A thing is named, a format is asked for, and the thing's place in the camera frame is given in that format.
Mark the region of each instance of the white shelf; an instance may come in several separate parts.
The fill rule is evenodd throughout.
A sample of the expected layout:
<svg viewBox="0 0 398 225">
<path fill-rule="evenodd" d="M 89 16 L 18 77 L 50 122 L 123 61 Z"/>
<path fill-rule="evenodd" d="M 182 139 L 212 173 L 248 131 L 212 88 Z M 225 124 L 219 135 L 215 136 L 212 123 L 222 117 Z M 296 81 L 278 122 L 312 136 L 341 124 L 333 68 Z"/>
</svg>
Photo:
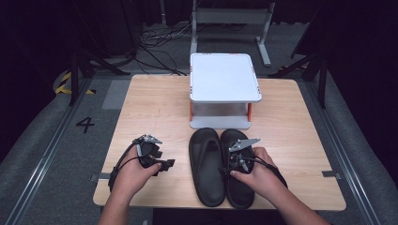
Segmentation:
<svg viewBox="0 0 398 225">
<path fill-rule="evenodd" d="M 248 54 L 191 55 L 192 128 L 248 129 L 251 104 L 261 98 Z"/>
</svg>

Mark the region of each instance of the orange strip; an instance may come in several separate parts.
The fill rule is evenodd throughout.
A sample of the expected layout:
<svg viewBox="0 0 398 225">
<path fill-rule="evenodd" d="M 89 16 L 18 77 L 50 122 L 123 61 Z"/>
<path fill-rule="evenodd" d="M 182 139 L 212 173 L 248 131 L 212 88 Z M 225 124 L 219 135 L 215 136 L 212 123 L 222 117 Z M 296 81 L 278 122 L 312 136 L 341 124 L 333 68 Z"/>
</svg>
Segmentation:
<svg viewBox="0 0 398 225">
<path fill-rule="evenodd" d="M 248 104 L 248 121 L 249 122 L 252 121 L 252 104 L 251 103 Z"/>
<path fill-rule="evenodd" d="M 190 101 L 190 122 L 192 121 L 192 102 Z"/>
</svg>

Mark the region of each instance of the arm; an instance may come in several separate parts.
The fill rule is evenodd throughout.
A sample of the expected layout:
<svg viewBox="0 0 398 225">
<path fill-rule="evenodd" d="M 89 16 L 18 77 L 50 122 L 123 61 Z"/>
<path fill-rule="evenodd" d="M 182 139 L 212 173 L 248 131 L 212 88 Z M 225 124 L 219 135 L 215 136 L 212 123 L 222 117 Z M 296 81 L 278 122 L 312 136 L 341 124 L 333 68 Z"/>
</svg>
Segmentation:
<svg viewBox="0 0 398 225">
<path fill-rule="evenodd" d="M 255 147 L 253 151 L 256 156 L 262 158 L 266 163 L 275 166 L 265 148 Z M 265 166 L 255 163 L 250 174 L 231 171 L 231 175 L 247 184 L 263 198 L 269 200 L 278 209 L 287 224 L 329 224 L 300 201 Z"/>
<path fill-rule="evenodd" d="M 136 157 L 137 147 L 134 145 L 121 165 L 130 158 Z M 160 168 L 161 165 L 158 163 L 145 169 L 141 166 L 138 158 L 128 162 L 117 175 L 112 193 L 100 216 L 99 224 L 127 224 L 132 197 L 145 185 L 149 177 Z"/>
</svg>

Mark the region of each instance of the metal frame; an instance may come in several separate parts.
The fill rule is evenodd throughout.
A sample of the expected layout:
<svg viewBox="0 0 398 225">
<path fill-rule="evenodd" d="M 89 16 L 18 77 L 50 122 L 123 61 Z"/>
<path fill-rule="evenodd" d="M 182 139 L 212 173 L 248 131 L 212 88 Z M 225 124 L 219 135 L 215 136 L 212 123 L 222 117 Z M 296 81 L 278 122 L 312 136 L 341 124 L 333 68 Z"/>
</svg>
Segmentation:
<svg viewBox="0 0 398 225">
<path fill-rule="evenodd" d="M 80 86 L 79 92 L 84 93 L 86 90 L 88 90 L 91 81 L 91 79 L 84 79 L 82 81 L 82 85 Z M 64 134 L 71 122 L 73 115 L 79 108 L 83 97 L 84 95 L 76 96 L 75 104 L 71 107 L 68 107 L 58 129 L 56 130 L 40 162 L 38 163 L 38 166 L 33 171 L 33 174 L 27 182 L 23 193 L 20 196 L 20 199 L 17 201 L 14 208 L 12 209 L 12 212 L 9 214 L 6 224 L 20 224 L 22 222 L 23 216 L 27 211 L 30 203 L 32 202 L 33 197 L 38 191 L 38 187 L 40 186 L 41 181 L 49 170 L 50 165 L 52 164 L 53 159 L 56 155 L 56 152 L 58 151 L 58 147 L 61 144 L 62 139 L 64 138 Z"/>
<path fill-rule="evenodd" d="M 365 189 L 363 188 L 362 183 L 360 182 L 358 173 L 354 169 L 354 166 L 352 165 L 351 160 L 349 159 L 349 157 L 344 149 L 344 146 L 340 140 L 340 137 L 337 134 L 337 131 L 335 130 L 332 122 L 330 121 L 327 110 L 322 108 L 316 102 L 318 97 L 316 94 L 317 91 L 316 91 L 316 87 L 314 86 L 314 83 L 306 82 L 305 84 L 306 84 L 307 90 L 310 93 L 310 97 L 311 97 L 314 105 L 317 108 L 317 113 L 321 116 L 322 121 L 328 130 L 328 134 L 329 134 L 329 136 L 332 140 L 332 144 L 333 144 L 333 152 L 334 152 L 335 156 L 337 157 L 337 160 L 338 160 L 338 162 L 342 168 L 342 171 L 344 173 L 344 177 L 345 177 L 348 185 L 351 188 L 351 191 L 354 195 L 355 200 L 357 201 L 358 207 L 360 208 L 360 211 L 363 215 L 363 218 L 364 218 L 366 224 L 368 224 L 368 225 L 381 224 L 380 220 L 372 206 L 371 200 L 369 199 L 368 195 L 365 192 Z"/>
<path fill-rule="evenodd" d="M 272 19 L 273 9 L 275 3 L 270 3 L 268 8 L 261 9 L 239 9 L 239 8 L 201 8 L 197 7 L 196 0 L 193 0 L 192 7 L 192 38 L 191 38 L 191 53 L 197 52 L 198 23 L 248 23 L 248 24 L 263 24 L 263 33 L 261 37 L 256 38 L 258 50 L 261 53 L 264 66 L 270 67 L 268 52 L 264 44 L 268 33 L 270 21 Z"/>
</svg>

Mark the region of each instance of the white stand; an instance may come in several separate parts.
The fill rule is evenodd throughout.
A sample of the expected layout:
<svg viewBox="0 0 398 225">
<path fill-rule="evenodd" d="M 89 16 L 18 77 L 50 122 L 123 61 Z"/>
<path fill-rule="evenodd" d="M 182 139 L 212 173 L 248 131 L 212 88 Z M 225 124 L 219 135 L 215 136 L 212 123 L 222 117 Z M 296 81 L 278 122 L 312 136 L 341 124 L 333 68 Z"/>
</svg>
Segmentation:
<svg viewBox="0 0 398 225">
<path fill-rule="evenodd" d="M 269 24 L 272 19 L 275 3 L 270 3 L 268 9 L 239 9 L 239 8 L 201 8 L 196 6 L 193 0 L 192 8 L 192 38 L 191 54 L 197 52 L 198 36 L 196 34 L 198 23 L 247 23 L 263 24 L 261 37 L 257 37 L 257 46 L 263 58 L 264 66 L 270 67 L 266 46 L 264 45 Z"/>
<path fill-rule="evenodd" d="M 250 56 L 193 53 L 190 98 L 192 128 L 248 129 L 262 98 Z"/>
</svg>

